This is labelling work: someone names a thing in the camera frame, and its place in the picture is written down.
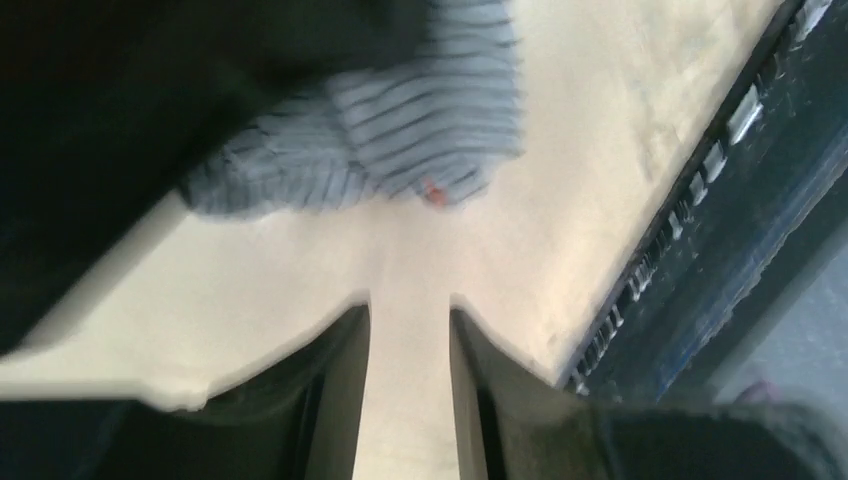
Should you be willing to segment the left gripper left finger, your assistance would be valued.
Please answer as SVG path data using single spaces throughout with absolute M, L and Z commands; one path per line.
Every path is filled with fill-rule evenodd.
M 370 312 L 355 305 L 314 340 L 198 411 L 128 400 L 5 401 L 5 479 L 349 479 Z

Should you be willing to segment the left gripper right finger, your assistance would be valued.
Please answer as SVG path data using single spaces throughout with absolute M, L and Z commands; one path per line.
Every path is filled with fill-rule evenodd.
M 615 403 L 558 390 L 450 312 L 464 479 L 843 479 L 846 434 L 798 403 Z

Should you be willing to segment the grey striped underwear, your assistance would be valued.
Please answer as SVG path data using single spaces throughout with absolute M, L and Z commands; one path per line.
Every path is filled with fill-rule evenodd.
M 456 205 L 522 152 L 518 43 L 503 1 L 432 1 L 415 57 L 324 80 L 257 117 L 178 186 L 210 217 L 375 196 Z

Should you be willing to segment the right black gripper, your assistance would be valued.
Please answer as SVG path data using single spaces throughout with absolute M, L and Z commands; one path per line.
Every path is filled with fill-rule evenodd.
M 423 1 L 5 1 L 1 350 L 175 183 L 337 72 L 397 64 Z

